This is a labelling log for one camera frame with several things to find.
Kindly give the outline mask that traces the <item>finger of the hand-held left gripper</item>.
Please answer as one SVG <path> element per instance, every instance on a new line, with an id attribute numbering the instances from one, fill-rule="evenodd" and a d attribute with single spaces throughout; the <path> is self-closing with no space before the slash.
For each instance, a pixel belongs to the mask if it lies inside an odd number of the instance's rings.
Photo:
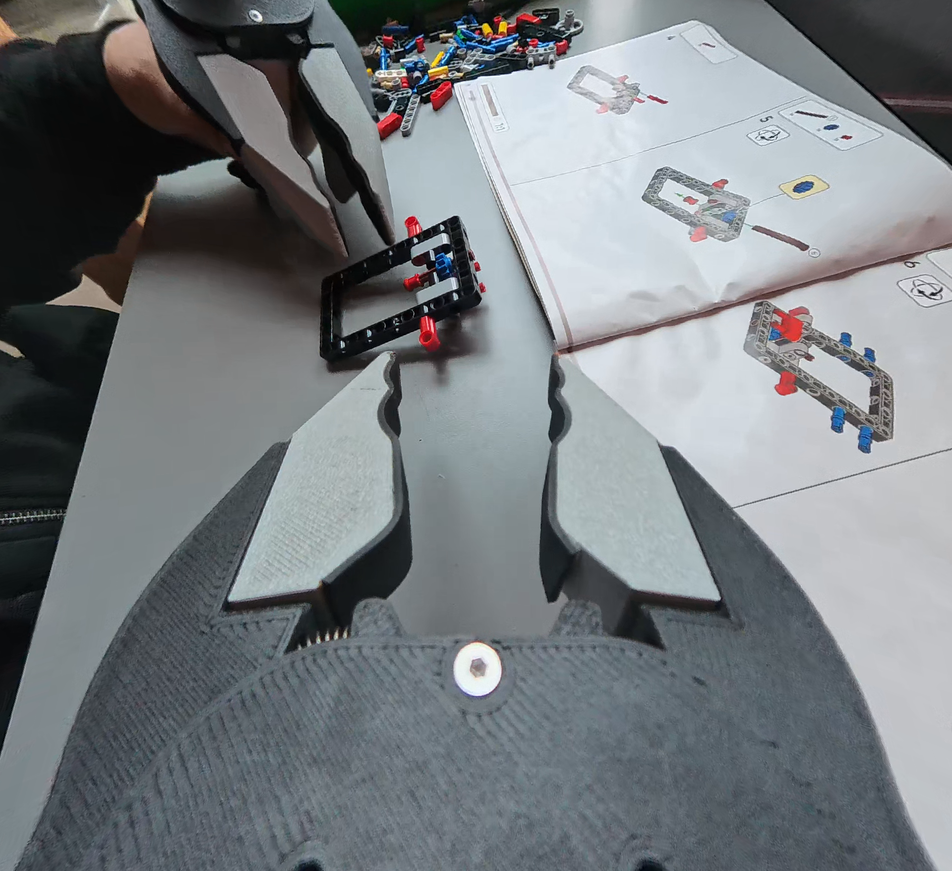
<path id="1" fill-rule="evenodd" d="M 395 242 L 393 209 L 377 111 L 361 50 L 328 0 L 313 0 L 308 48 L 298 67 L 299 98 L 316 140 L 318 184 L 330 201 L 339 232 L 351 236 L 340 214 L 354 199 L 384 245 Z"/>
<path id="2" fill-rule="evenodd" d="M 199 63 L 237 127 L 241 162 L 262 185 L 271 206 L 333 258 L 345 259 L 347 248 L 333 211 L 310 163 L 292 141 L 289 117 L 268 78 L 228 55 L 200 56 Z"/>

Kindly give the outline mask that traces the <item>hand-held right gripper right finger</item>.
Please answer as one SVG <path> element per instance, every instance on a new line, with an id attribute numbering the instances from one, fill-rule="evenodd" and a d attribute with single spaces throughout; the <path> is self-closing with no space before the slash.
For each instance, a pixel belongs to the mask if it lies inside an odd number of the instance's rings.
<path id="1" fill-rule="evenodd" d="M 550 603 L 604 624 L 642 604 L 712 611 L 721 594 L 656 439 L 570 359 L 553 355 L 539 568 Z"/>

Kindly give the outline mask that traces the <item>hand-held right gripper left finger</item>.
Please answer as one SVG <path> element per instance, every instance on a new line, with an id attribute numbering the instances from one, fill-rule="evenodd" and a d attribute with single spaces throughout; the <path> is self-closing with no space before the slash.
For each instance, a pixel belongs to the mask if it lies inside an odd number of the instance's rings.
<path id="1" fill-rule="evenodd" d="M 412 562 L 394 352 L 368 364 L 292 435 L 229 607 L 386 598 Z"/>

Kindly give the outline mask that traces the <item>black lego frame assembly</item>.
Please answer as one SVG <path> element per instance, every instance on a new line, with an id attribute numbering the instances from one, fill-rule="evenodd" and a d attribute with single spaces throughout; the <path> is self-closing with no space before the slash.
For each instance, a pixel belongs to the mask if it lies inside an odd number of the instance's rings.
<path id="1" fill-rule="evenodd" d="M 436 352 L 441 347 L 437 325 L 481 304 L 485 285 L 462 218 L 453 215 L 425 229 L 416 217 L 408 218 L 406 223 L 406 238 L 323 279 L 320 354 L 327 362 L 355 357 L 411 334 L 417 335 L 425 351 Z M 405 265 L 414 269 L 409 277 L 428 273 L 430 284 L 416 292 L 404 289 L 412 295 L 412 301 L 367 326 L 346 332 L 345 295 Z"/>

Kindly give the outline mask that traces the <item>person's left forearm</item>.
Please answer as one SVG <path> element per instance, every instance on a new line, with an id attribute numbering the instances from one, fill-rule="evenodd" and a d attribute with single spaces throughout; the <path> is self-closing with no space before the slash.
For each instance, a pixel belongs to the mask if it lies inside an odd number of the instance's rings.
<path id="1" fill-rule="evenodd" d="M 74 289 L 89 259 L 116 252 L 155 186 L 158 139 L 106 71 L 117 30 L 2 48 L 2 309 Z"/>

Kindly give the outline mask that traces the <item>pile of loose lego pieces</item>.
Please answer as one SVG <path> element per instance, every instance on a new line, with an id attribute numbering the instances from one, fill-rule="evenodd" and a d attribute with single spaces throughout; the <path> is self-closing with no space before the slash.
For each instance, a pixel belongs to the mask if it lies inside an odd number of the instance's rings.
<path id="1" fill-rule="evenodd" d="M 519 11 L 483 0 L 425 32 L 387 20 L 361 49 L 381 141 L 411 136 L 424 110 L 442 109 L 459 84 L 553 68 L 584 27 L 570 8 Z"/>

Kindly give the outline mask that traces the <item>lego instruction booklet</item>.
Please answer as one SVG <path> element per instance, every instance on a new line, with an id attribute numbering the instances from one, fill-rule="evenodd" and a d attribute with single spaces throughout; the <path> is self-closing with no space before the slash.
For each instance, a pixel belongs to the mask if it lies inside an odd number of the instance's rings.
<path id="1" fill-rule="evenodd" d="M 460 103 L 556 347 L 797 576 L 950 869 L 950 166 L 696 21 Z"/>

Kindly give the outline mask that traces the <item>person's left hand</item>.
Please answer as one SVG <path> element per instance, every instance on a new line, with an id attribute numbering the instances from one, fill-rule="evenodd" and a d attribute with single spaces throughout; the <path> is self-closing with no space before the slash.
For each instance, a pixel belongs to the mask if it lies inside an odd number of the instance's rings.
<path id="1" fill-rule="evenodd" d="M 173 90 L 159 67 L 149 32 L 140 20 L 125 22 L 109 31 L 102 44 L 102 59 L 113 92 L 143 124 L 217 156 L 237 159 L 230 140 Z"/>

